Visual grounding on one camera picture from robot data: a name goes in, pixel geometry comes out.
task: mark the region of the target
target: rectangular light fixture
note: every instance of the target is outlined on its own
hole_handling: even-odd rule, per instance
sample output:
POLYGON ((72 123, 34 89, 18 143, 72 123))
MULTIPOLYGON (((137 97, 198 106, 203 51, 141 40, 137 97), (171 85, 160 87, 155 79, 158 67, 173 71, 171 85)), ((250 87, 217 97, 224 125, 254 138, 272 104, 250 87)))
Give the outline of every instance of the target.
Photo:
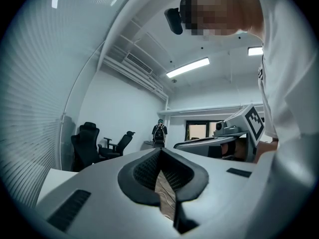
POLYGON ((248 56, 255 56, 255 55, 263 55, 263 47, 250 47, 248 48, 248 56))
POLYGON ((202 67, 202 66, 206 66, 206 65, 209 65, 209 59, 208 58, 202 58, 202 59, 197 60, 195 62, 191 62, 188 65, 179 67, 179 68, 167 73, 166 75, 169 78, 172 78, 172 77, 174 77, 176 75, 179 75, 179 74, 182 74, 182 73, 185 73, 185 72, 188 72, 190 70, 193 70, 193 69, 196 69, 196 68, 199 68, 199 67, 202 67))

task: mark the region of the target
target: white ceiling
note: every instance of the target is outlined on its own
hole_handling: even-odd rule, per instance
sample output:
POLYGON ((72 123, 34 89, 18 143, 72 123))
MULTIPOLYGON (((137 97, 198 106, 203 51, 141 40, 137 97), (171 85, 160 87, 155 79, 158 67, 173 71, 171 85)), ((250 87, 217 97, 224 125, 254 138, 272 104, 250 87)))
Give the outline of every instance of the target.
POLYGON ((247 54, 248 47, 261 45, 257 37, 241 33, 210 37, 204 41, 203 38, 185 32, 175 35, 169 29, 164 11, 178 7, 180 0, 168 1, 152 0, 140 10, 117 38, 108 55, 121 62, 131 52, 172 88, 192 86, 218 78, 230 79, 231 73, 257 74, 261 57, 249 57, 247 54), (203 57, 209 58, 210 65, 176 76, 176 83, 172 83, 172 79, 166 76, 166 72, 203 57))

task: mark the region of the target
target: robotic device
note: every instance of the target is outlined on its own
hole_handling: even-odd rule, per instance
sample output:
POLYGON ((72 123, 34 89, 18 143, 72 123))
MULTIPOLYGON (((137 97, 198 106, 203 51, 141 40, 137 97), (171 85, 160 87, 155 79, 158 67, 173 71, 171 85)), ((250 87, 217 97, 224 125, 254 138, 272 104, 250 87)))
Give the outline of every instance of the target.
POLYGON ((285 142, 257 164, 165 148, 99 162, 44 197, 30 222, 66 239, 274 238, 318 182, 318 138, 285 142), (160 170, 175 191, 173 222, 154 192, 160 170))
POLYGON ((264 125, 253 105, 239 110, 224 121, 216 124, 213 137, 177 143, 174 148, 212 158, 236 160, 235 140, 246 135, 246 162, 252 162, 256 146, 263 135, 264 125), (227 143, 228 151, 222 155, 221 145, 227 143))

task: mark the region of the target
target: white cable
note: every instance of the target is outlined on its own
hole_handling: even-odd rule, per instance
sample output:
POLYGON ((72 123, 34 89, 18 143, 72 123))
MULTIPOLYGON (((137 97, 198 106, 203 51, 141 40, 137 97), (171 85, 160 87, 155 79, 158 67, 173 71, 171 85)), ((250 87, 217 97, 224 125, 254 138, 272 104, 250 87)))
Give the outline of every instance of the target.
POLYGON ((165 196, 165 198, 166 198, 166 202, 169 204, 169 206, 171 206, 170 205, 170 203, 168 202, 168 200, 167 200, 167 197, 166 197, 166 195, 165 195, 165 193, 163 193, 163 192, 161 192, 161 191, 155 191, 156 193, 162 193, 164 196, 165 196))
POLYGON ((165 216, 171 220, 170 216, 168 216, 167 214, 163 214, 163 216, 165 216))

